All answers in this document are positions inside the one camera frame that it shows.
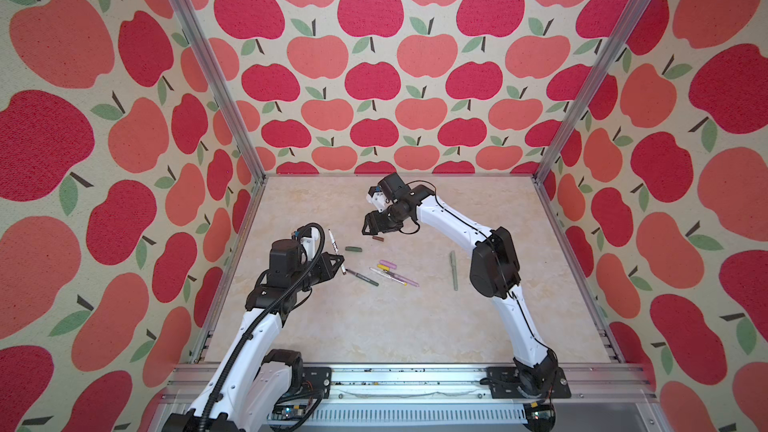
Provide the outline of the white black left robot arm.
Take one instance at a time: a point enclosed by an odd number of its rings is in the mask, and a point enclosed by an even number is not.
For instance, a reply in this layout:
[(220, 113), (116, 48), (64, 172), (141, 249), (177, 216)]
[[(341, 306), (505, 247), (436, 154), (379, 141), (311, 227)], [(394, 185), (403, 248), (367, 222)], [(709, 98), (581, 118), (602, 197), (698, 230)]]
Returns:
[(274, 431), (295, 431), (328, 397), (329, 368), (304, 370), (298, 351), (274, 349), (297, 294), (335, 277), (344, 257), (323, 250), (325, 238), (275, 241), (269, 266), (249, 293), (238, 335), (213, 377), (183, 413), (172, 413), (164, 431), (257, 431), (270, 419)]

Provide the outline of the aluminium left rear corner post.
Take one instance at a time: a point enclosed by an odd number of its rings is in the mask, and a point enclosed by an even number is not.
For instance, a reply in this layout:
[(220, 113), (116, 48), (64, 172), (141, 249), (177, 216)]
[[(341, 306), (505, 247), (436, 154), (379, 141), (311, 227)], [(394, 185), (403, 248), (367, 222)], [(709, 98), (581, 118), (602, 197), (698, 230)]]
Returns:
[(169, 2), (181, 24), (183, 32), (186, 34), (213, 98), (219, 105), (227, 126), (233, 134), (233, 139), (254, 177), (255, 183), (258, 186), (263, 186), (266, 181), (265, 170), (250, 140), (244, 119), (229, 90), (216, 54), (201, 28), (192, 1), (169, 0)]

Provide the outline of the white pen yellow end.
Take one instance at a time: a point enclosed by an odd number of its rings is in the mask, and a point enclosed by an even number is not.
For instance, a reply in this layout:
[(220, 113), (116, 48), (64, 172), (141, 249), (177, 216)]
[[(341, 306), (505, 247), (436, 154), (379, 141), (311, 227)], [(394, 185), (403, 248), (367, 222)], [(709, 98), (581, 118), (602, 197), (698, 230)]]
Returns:
[(402, 281), (402, 280), (400, 280), (400, 279), (397, 279), (397, 278), (393, 277), (391, 274), (389, 274), (388, 272), (386, 272), (386, 271), (384, 271), (384, 270), (382, 270), (382, 269), (380, 269), (380, 268), (377, 268), (377, 267), (369, 267), (369, 270), (370, 270), (370, 271), (372, 271), (372, 272), (374, 272), (375, 274), (377, 274), (377, 275), (379, 275), (379, 276), (381, 276), (381, 277), (385, 278), (385, 279), (388, 279), (388, 280), (394, 281), (395, 283), (398, 283), (398, 284), (401, 284), (401, 285), (404, 285), (404, 286), (407, 286), (407, 285), (408, 285), (406, 282), (404, 282), (404, 281)]

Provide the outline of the aluminium corner post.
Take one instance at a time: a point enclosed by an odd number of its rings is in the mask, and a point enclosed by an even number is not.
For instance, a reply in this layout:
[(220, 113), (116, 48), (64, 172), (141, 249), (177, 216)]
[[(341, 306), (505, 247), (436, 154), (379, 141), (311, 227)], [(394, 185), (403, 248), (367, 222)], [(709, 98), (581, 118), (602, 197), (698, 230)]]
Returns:
[(576, 124), (602, 85), (612, 64), (624, 50), (631, 33), (635, 30), (651, 0), (628, 0), (611, 34), (606, 39), (605, 46), (597, 55), (597, 60), (581, 87), (573, 105), (568, 108), (560, 128), (555, 134), (550, 146), (545, 151), (539, 166), (533, 175), (535, 186), (542, 186), (548, 173), (575, 130)]
[(233, 134), (233, 139), (254, 177), (255, 183), (258, 186), (263, 186), (266, 181), (265, 170), (250, 140), (244, 119), (229, 90), (216, 54), (201, 28), (192, 1), (169, 0), (169, 2), (181, 24), (183, 32), (186, 34), (213, 98), (219, 105), (227, 126)]

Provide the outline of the white pen brown end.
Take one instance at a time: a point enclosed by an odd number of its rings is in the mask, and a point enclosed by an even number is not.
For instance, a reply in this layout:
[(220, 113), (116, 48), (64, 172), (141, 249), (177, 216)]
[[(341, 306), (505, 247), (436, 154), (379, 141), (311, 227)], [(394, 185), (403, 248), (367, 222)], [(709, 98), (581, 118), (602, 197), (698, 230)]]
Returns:
[(333, 234), (332, 230), (331, 230), (330, 228), (328, 228), (328, 229), (327, 229), (327, 232), (328, 232), (328, 236), (329, 236), (329, 238), (330, 238), (330, 240), (331, 240), (331, 244), (332, 244), (332, 247), (333, 247), (334, 253), (335, 253), (336, 255), (338, 255), (338, 256), (339, 256), (339, 257), (342, 259), (342, 263), (340, 264), (340, 270), (341, 270), (341, 272), (342, 272), (342, 274), (343, 274), (343, 275), (346, 275), (346, 274), (347, 274), (347, 269), (346, 269), (346, 267), (345, 267), (345, 265), (344, 265), (344, 262), (343, 262), (344, 256), (343, 256), (343, 255), (341, 254), (341, 252), (340, 252), (340, 249), (339, 249), (339, 247), (338, 247), (338, 244), (337, 244), (337, 242), (336, 242), (336, 239), (335, 239), (335, 236), (334, 236), (334, 234)]

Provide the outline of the dark green pen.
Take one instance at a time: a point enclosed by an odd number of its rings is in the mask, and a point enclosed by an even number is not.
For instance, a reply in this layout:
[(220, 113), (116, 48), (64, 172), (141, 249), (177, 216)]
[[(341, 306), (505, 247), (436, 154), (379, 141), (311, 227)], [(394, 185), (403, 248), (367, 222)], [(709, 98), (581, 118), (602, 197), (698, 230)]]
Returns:
[(374, 286), (374, 287), (379, 287), (379, 285), (380, 285), (377, 281), (375, 281), (375, 280), (373, 280), (373, 279), (371, 279), (371, 278), (369, 278), (369, 277), (367, 277), (367, 276), (365, 276), (365, 275), (363, 275), (363, 274), (361, 274), (359, 272), (355, 272), (355, 271), (353, 271), (351, 269), (347, 269), (347, 273), (352, 275), (353, 277), (355, 277), (355, 278), (357, 278), (357, 279), (359, 279), (359, 280), (369, 284), (369, 285)]

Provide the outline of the light green pen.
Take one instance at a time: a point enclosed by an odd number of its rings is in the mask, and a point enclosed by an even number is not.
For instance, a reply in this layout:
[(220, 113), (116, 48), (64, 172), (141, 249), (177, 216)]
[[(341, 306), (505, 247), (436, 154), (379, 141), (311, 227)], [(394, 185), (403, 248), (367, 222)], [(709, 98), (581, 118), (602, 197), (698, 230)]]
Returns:
[(457, 292), (459, 290), (458, 264), (456, 252), (454, 250), (451, 250), (449, 253), (449, 264), (451, 269), (452, 288)]

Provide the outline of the pink pen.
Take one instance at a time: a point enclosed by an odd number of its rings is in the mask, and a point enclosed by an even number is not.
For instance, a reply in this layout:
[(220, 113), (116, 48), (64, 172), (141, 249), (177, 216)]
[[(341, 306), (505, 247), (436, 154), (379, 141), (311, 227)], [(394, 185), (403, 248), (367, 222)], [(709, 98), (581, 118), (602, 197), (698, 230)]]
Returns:
[(399, 283), (402, 283), (402, 284), (405, 284), (405, 285), (408, 285), (408, 286), (413, 286), (413, 287), (420, 287), (420, 285), (417, 282), (415, 282), (415, 281), (413, 281), (411, 279), (408, 279), (406, 277), (403, 277), (403, 276), (401, 276), (401, 275), (399, 275), (399, 274), (397, 274), (395, 272), (392, 272), (392, 271), (384, 271), (384, 272), (389, 277), (391, 277), (393, 280), (396, 280)]

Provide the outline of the aluminium front rail base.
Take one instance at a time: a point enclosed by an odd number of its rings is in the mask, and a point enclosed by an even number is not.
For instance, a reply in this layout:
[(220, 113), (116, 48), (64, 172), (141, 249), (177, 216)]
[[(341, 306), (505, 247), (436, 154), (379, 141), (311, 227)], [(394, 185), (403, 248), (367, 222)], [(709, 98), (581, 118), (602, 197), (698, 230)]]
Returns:
[[(333, 364), (328, 395), (306, 431), (521, 431), (523, 400), (495, 398), (485, 364)], [(669, 431), (644, 370), (623, 363), (565, 363), (553, 396), (558, 431)]]

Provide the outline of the aluminium right rear corner post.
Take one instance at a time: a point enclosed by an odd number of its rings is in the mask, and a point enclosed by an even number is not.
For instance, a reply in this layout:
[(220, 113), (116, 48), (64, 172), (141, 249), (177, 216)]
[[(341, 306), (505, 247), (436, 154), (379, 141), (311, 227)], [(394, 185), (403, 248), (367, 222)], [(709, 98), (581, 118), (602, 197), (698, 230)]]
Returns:
[(539, 166), (533, 175), (535, 186), (542, 186), (548, 173), (575, 130), (576, 124), (602, 85), (612, 64), (624, 50), (631, 33), (635, 30), (651, 0), (628, 0), (611, 34), (606, 39), (605, 46), (597, 55), (597, 60), (581, 87), (573, 105), (568, 108), (560, 128), (555, 134), (550, 146), (545, 151)]

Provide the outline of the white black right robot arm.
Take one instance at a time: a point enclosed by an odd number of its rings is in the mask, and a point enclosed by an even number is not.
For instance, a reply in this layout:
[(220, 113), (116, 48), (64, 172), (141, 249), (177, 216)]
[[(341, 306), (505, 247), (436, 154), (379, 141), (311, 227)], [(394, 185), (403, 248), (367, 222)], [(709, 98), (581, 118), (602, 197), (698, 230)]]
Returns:
[(533, 398), (548, 392), (555, 382), (558, 357), (541, 339), (527, 307), (510, 232), (468, 218), (448, 206), (430, 183), (419, 180), (413, 187), (397, 173), (370, 187), (366, 200), (376, 210), (365, 216), (363, 234), (401, 232), (410, 219), (417, 226), (435, 228), (470, 255), (470, 283), (499, 312), (513, 346), (521, 393)]

